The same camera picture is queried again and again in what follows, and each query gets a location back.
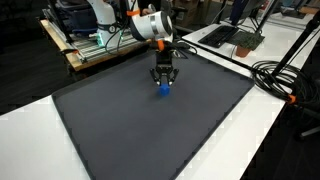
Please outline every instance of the blue block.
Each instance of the blue block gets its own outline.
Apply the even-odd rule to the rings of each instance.
[[[168,84],[161,84],[159,92],[161,96],[167,96],[170,93],[170,86]]]

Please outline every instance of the person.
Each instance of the person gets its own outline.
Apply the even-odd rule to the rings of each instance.
[[[149,4],[154,5],[156,11],[160,11],[161,9],[161,0],[138,0],[139,8],[141,9],[141,15],[150,14],[150,10],[148,9]]]

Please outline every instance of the keyboard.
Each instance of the keyboard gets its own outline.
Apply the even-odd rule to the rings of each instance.
[[[219,26],[213,30],[210,34],[206,35],[198,42],[206,44],[215,48],[221,47],[226,41],[228,41],[236,32],[238,28],[232,26]]]

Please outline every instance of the potted plant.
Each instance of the potted plant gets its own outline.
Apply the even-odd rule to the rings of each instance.
[[[261,35],[255,33],[245,33],[237,45],[236,55],[244,58],[251,50],[254,50],[260,44]]]

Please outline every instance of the black floor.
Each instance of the black floor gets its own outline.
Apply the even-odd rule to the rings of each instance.
[[[310,57],[305,71],[319,71],[320,48],[315,48]],[[0,55],[0,113],[34,102],[74,82],[67,74],[63,58],[57,55],[57,48],[48,40],[6,47],[5,54]],[[305,142],[294,138],[298,129],[314,123],[317,122],[296,109],[284,109],[243,179],[320,179],[320,133]]]

